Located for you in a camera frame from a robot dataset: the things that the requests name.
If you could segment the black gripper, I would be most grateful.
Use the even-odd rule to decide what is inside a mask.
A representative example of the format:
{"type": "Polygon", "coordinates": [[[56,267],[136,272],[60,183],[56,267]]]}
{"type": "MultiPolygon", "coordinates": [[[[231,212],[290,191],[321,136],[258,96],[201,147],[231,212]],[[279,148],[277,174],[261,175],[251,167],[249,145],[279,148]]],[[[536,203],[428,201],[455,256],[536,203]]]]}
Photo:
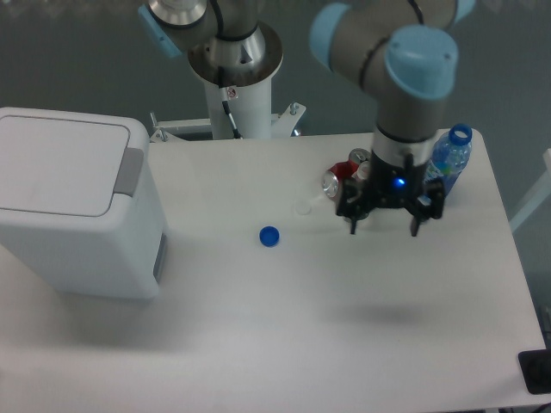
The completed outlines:
{"type": "Polygon", "coordinates": [[[354,235],[358,222],[369,216],[369,210],[404,208],[412,216],[410,233],[416,237],[423,222],[443,216],[444,184],[441,178],[428,181],[424,186],[425,193],[421,195],[426,168],[427,163],[416,165],[412,154],[400,155],[395,165],[372,151],[366,204],[364,185],[345,178],[337,191],[336,215],[349,223],[350,234],[354,235]]]}

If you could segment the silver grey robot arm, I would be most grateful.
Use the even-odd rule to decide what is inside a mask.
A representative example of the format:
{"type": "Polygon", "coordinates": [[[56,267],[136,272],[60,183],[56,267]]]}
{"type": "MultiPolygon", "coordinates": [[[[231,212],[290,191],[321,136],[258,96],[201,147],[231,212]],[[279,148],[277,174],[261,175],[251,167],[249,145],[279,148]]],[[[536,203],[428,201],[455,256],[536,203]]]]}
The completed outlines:
{"type": "MultiPolygon", "coordinates": [[[[313,56],[378,105],[368,178],[345,178],[337,190],[336,213],[351,225],[382,208],[405,209],[412,233],[442,217],[443,182],[426,181],[424,173],[455,85],[459,52],[448,30],[473,7],[471,1],[331,3],[313,20],[313,56]]],[[[254,100],[259,116],[235,105],[238,90],[270,80],[282,63],[281,40],[259,19],[257,2],[144,1],[139,16],[163,51],[185,53],[212,89],[215,138],[270,135],[269,99],[254,100]]]]}

